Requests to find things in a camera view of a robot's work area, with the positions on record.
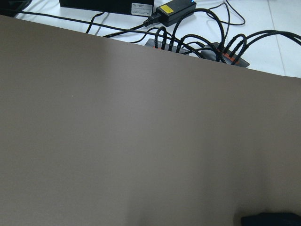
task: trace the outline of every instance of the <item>cable connector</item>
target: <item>cable connector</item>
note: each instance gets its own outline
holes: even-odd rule
[[[156,23],[159,23],[159,18],[161,17],[161,14],[160,13],[153,13],[149,18],[147,18],[146,21],[143,22],[143,25],[145,27],[151,25],[151,24],[156,24]]]

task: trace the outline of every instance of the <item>black device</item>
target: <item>black device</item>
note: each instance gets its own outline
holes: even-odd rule
[[[2,9],[9,10],[23,10],[26,8],[32,0],[0,0],[0,14],[4,16],[15,17],[17,15],[16,12],[9,12]]]
[[[61,7],[150,16],[154,0],[60,0]]]
[[[177,23],[185,13],[195,9],[196,6],[197,3],[194,0],[173,0],[157,7],[156,13],[161,15],[159,21],[169,27]]]

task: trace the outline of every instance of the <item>dark object on table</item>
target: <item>dark object on table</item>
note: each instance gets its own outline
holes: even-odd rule
[[[294,213],[261,213],[241,218],[242,226],[301,226],[301,217]]]
[[[26,8],[32,0],[1,0],[0,8],[1,9],[10,9],[10,10],[23,10]],[[0,9],[0,14],[4,16],[15,17],[17,15],[16,12],[9,12]]]

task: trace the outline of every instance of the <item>yellow sticker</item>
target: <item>yellow sticker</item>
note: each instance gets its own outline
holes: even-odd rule
[[[161,9],[163,9],[163,11],[166,12],[166,13],[173,13],[174,12],[173,9],[170,8],[168,5],[161,6]]]

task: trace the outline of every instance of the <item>desk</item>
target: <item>desk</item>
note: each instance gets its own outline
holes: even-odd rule
[[[168,2],[168,0],[155,0],[155,7]],[[196,0],[198,8],[210,8],[221,3],[221,0]],[[246,19],[244,26],[231,26],[227,42],[236,34],[244,33],[246,35],[261,30],[282,30],[301,34],[300,9],[301,1],[290,0],[231,0],[232,6],[241,13]],[[61,8],[58,0],[33,0],[31,5],[25,10],[31,12],[48,13],[57,16],[71,17],[81,20],[90,21],[96,14],[94,11]],[[224,8],[214,11],[221,19],[227,20],[226,10]],[[34,21],[42,24],[62,27],[79,32],[87,30],[86,24],[62,21],[59,19],[18,15],[17,18]],[[240,23],[240,20],[232,15],[233,22]],[[131,28],[141,24],[145,17],[126,16],[118,14],[105,14],[95,20],[96,23],[117,26],[121,28]],[[112,33],[112,30],[93,26],[91,34],[99,36]],[[195,33],[210,41],[219,41],[219,30],[215,22],[208,18],[204,13],[197,13],[189,19],[186,19],[178,30],[178,36],[182,37],[188,33]],[[116,37],[117,40],[134,41],[141,37],[140,34],[127,34]],[[144,45],[149,37],[140,44]],[[269,72],[279,75],[301,77],[301,47],[284,37],[265,38],[252,45],[243,55],[243,59],[251,65],[250,69]]]
[[[0,225],[301,215],[299,78],[3,16],[0,30]]]

